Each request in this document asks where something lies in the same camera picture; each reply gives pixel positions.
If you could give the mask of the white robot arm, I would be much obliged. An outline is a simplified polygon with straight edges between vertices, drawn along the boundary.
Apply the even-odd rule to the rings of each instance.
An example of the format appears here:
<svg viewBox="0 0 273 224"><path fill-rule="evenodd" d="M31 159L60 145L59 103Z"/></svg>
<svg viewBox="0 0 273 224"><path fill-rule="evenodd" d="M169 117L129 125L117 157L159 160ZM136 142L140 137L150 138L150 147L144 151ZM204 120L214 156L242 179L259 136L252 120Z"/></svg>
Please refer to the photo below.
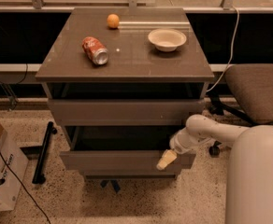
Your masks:
<svg viewBox="0 0 273 224"><path fill-rule="evenodd" d="M273 125L249 128L192 115L170 138L156 168L164 170L178 155L209 140L231 148L225 224L273 224Z"/></svg>

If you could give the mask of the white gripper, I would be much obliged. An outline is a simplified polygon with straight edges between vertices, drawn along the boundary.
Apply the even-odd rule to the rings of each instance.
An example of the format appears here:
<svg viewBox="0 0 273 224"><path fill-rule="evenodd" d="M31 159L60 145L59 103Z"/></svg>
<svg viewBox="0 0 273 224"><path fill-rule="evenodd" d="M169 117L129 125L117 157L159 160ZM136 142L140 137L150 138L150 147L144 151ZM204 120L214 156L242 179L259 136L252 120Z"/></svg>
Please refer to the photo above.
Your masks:
<svg viewBox="0 0 273 224"><path fill-rule="evenodd" d="M201 138L191 135L186 128L177 131L172 135L169 141L171 149L167 149L161 159L158 161L156 168L160 171L164 170L169 164L171 164L178 154L184 154L191 150L191 147L199 145Z"/></svg>

